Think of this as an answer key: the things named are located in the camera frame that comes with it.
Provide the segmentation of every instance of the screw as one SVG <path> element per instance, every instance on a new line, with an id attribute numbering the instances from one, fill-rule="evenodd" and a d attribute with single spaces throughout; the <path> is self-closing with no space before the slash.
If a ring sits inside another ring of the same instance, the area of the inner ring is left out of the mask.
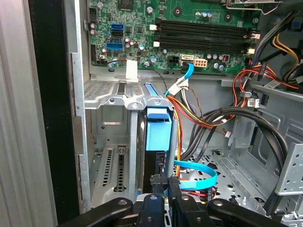
<path id="1" fill-rule="evenodd" d="M 90 28 L 91 28 L 91 29 L 96 29 L 97 26 L 96 26 L 95 24 L 90 24 Z"/>
<path id="2" fill-rule="evenodd" d="M 118 202 L 118 204 L 119 204 L 119 205 L 126 205 L 127 202 L 126 202 L 125 200 L 120 200 L 120 201 Z"/>
<path id="3" fill-rule="evenodd" d="M 98 7 L 99 9 L 102 9 L 102 8 L 103 8 L 103 3 L 102 3 L 102 2 L 98 2 L 98 3 L 97 3 L 97 7 Z"/>
<path id="4" fill-rule="evenodd" d="M 259 18 L 257 18 L 257 17 L 253 18 L 252 22 L 253 22 L 254 24 L 258 23 L 258 22 L 259 22 Z"/>
<path id="5" fill-rule="evenodd" d="M 182 195 L 181 199 L 183 199 L 183 200 L 189 200 L 189 197 L 187 195 Z"/>
<path id="6" fill-rule="evenodd" d="M 218 207 L 223 206 L 223 203 L 220 201 L 214 201 L 214 205 L 217 205 Z"/>
<path id="7" fill-rule="evenodd" d="M 153 12 L 153 8 L 151 6 L 147 7 L 146 9 L 147 13 L 152 13 Z"/>
<path id="8" fill-rule="evenodd" d="M 158 199 L 158 197 L 157 197 L 157 196 L 152 195 L 152 196 L 150 197 L 150 199 L 151 199 L 151 200 L 157 200 L 157 199 Z"/>

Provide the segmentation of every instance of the black ram slot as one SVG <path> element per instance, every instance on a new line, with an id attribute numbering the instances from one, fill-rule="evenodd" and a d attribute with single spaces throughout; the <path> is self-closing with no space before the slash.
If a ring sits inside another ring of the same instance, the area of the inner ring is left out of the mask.
<path id="1" fill-rule="evenodd" d="M 222 43 L 214 40 L 161 36 L 160 47 L 204 51 L 221 51 L 224 49 L 226 52 L 245 53 L 247 52 L 249 44 L 228 42 Z"/>
<path id="2" fill-rule="evenodd" d="M 171 27 L 161 26 L 161 33 L 195 34 L 207 37 L 244 39 L 245 33 L 235 33 L 230 31 L 207 30 L 203 28 L 192 27 Z"/>
<path id="3" fill-rule="evenodd" d="M 170 21 L 170 20 L 162 20 L 157 18 L 156 25 L 162 26 L 171 26 L 171 27 L 195 27 L 200 29 L 208 29 L 213 31 L 227 31 L 230 33 L 237 32 L 237 33 L 244 33 L 249 34 L 252 29 L 250 28 L 243 28 L 243 27 L 232 27 L 232 26 L 220 26 L 220 25 L 206 25 L 201 23 L 190 23 L 190 22 L 180 22 L 180 21 Z"/>

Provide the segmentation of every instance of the gray metal frame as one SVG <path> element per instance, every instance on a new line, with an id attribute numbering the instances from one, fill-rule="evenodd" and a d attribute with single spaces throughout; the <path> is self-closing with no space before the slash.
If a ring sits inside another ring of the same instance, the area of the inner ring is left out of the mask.
<path id="1" fill-rule="evenodd" d="M 26 0 L 0 7 L 0 210 L 3 227 L 57 224 Z"/>

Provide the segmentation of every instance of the white sticker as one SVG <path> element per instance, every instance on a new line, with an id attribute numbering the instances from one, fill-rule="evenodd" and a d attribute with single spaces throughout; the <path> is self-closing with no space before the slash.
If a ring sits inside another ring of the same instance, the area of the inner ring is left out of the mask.
<path id="1" fill-rule="evenodd" d="M 232 134 L 231 131 L 227 131 L 226 134 L 225 134 L 225 137 L 226 137 L 226 138 L 229 138 L 229 137 L 231 136 L 231 134 Z"/>
<path id="2" fill-rule="evenodd" d="M 249 98 L 247 100 L 247 106 L 248 107 L 255 107 L 255 99 L 254 98 Z"/>
<path id="3" fill-rule="evenodd" d="M 126 79 L 138 82 L 138 63 L 137 61 L 126 61 Z"/>
<path id="4" fill-rule="evenodd" d="M 255 108 L 260 108 L 260 99 L 256 98 Z"/>
<path id="5" fill-rule="evenodd" d="M 303 82 L 303 76 L 295 78 L 295 81 L 297 81 L 297 84 L 301 84 Z"/>
<path id="6" fill-rule="evenodd" d="M 274 89 L 274 88 L 278 87 L 279 85 L 280 85 L 280 82 L 278 82 L 276 80 L 272 80 L 268 84 L 264 85 L 264 87 Z"/>

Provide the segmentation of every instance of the yellow wire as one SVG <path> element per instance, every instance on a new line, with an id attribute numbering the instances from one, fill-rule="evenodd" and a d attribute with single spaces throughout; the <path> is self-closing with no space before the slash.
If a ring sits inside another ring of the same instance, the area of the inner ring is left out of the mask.
<path id="1" fill-rule="evenodd" d="M 280 44 L 281 46 L 283 46 L 285 49 L 284 49 L 283 47 L 278 46 L 278 45 L 276 44 L 276 40 L 277 40 L 277 43 L 279 43 L 279 44 Z M 286 81 L 287 81 L 288 78 L 289 78 L 289 76 L 291 75 L 291 73 L 298 67 L 299 58 L 298 58 L 298 56 L 293 52 L 292 49 L 288 48 L 287 46 L 285 46 L 283 43 L 281 43 L 281 42 L 279 41 L 279 34 L 278 34 L 277 36 L 274 37 L 272 44 L 274 45 L 275 48 L 277 48 L 277 49 L 279 49 L 279 50 L 282 50 L 282 51 L 284 51 L 284 52 L 286 52 L 286 53 L 292 55 L 292 56 L 295 58 L 295 60 L 296 60 L 296 65 L 293 66 L 292 69 L 285 75 L 285 78 L 286 78 Z"/>
<path id="2" fill-rule="evenodd" d="M 171 96 L 168 96 L 168 97 L 169 97 L 169 99 L 171 98 L 172 100 L 174 100 L 175 102 L 177 102 L 180 106 L 182 106 L 183 109 L 185 109 L 186 112 L 187 112 L 189 115 L 191 115 L 196 121 L 198 121 L 198 122 L 201 123 L 201 124 L 205 124 L 205 125 L 208 125 L 208 126 L 211 126 L 211 127 L 213 127 L 213 126 L 219 126 L 219 125 L 224 124 L 224 123 L 221 123 L 221 124 L 209 124 L 209 123 L 207 123 L 207 122 L 204 122 L 204 121 L 202 121 L 200 118 L 198 118 L 197 116 L 195 116 L 195 115 L 194 115 L 186 106 L 184 106 L 181 102 L 179 102 L 179 100 L 177 100 L 177 99 L 175 99 L 175 98 L 173 98 L 173 97 L 171 97 Z"/>
<path id="3" fill-rule="evenodd" d="M 284 47 L 286 50 L 288 50 L 287 52 L 288 52 L 290 55 L 292 55 L 292 56 L 296 59 L 297 64 L 299 64 L 299 63 L 300 63 L 300 60 L 299 60 L 298 56 L 295 54 L 295 52 L 294 52 L 292 49 L 290 49 L 288 46 L 286 46 L 286 45 L 284 45 L 283 43 L 280 42 L 279 36 L 280 36 L 280 34 L 278 34 L 278 35 L 276 36 L 276 42 L 277 42 L 280 46 L 282 46 L 282 47 Z"/>

